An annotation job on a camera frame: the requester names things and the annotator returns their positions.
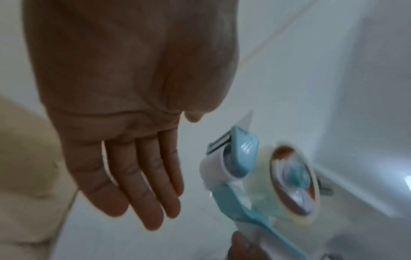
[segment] bright light spot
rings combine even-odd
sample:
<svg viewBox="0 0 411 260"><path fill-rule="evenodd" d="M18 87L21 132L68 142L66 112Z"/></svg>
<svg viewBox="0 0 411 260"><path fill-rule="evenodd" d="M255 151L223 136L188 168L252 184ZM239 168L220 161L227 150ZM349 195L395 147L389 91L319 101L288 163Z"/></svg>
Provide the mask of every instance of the bright light spot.
<svg viewBox="0 0 411 260"><path fill-rule="evenodd" d="M407 183L408 188L411 191L411 176L408 175L407 177L405 177L405 182Z"/></svg>

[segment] clear tape roll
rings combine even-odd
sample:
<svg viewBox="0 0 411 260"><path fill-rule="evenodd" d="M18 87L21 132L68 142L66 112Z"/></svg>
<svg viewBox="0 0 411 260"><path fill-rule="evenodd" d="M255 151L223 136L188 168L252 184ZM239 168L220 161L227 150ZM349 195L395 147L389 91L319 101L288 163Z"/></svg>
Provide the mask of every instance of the clear tape roll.
<svg viewBox="0 0 411 260"><path fill-rule="evenodd" d="M311 185L313 185L314 189L315 203L313 210L308 215L299 215L293 212L287 205L284 204L283 200L274 189L270 170L272 155L277 148L283 146L292 148L308 168L308 172L312 180ZM294 222L299 225L311 224L315 220L320 208L320 194L314 171L308 164L304 155L288 143L282 143L276 146L269 145L261 147L259 149L255 170L252 174L249 174L247 179L244 180L243 187L245 193L250 198L253 207L260 213Z"/></svg>

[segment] roll of packing tape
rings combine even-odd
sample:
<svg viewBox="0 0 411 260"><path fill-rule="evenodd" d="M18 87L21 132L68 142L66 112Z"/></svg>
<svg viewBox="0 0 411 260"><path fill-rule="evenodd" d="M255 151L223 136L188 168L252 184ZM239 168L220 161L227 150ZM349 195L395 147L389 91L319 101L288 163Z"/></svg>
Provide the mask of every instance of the roll of packing tape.
<svg viewBox="0 0 411 260"><path fill-rule="evenodd" d="M276 185L271 174L273 161L286 159L292 155L299 157L310 175L310 186L305 190L313 201L309 212L301 211L285 191ZM244 180L243 187L257 211L299 225L311 224L320 208L317 178L303 154L290 144L270 145L259 149L255 170Z"/></svg>

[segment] tape roll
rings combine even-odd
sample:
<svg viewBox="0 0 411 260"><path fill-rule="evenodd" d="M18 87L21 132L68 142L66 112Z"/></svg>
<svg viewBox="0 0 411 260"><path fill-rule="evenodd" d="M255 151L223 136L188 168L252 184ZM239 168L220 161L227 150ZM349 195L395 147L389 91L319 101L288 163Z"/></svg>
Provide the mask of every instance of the tape roll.
<svg viewBox="0 0 411 260"><path fill-rule="evenodd" d="M271 177L271 161L274 153L282 148L287 148L297 154L310 175L311 183L307 190L314 201L314 207L306 215L296 211L291 203L287 202L281 191L274 186ZM299 225L309 225L315 220L319 212L320 193L317 178L304 155L290 144L269 145L260 148L255 170L243 181L243 187L253 208L266 216L284 219Z"/></svg>

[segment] skin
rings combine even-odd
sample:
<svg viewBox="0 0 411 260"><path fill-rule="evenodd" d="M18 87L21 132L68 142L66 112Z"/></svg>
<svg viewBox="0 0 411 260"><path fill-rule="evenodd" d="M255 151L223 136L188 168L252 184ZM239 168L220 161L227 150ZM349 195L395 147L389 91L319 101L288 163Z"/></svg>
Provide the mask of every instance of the skin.
<svg viewBox="0 0 411 260"><path fill-rule="evenodd" d="M259 246L248 241L240 232L231 237L232 246L228 253L229 260L270 260L270 257Z"/></svg>
<svg viewBox="0 0 411 260"><path fill-rule="evenodd" d="M81 191L145 227L175 218L179 119L217 108L237 63L237 0L24 0L40 98ZM113 182L104 169L102 144Z"/></svg>

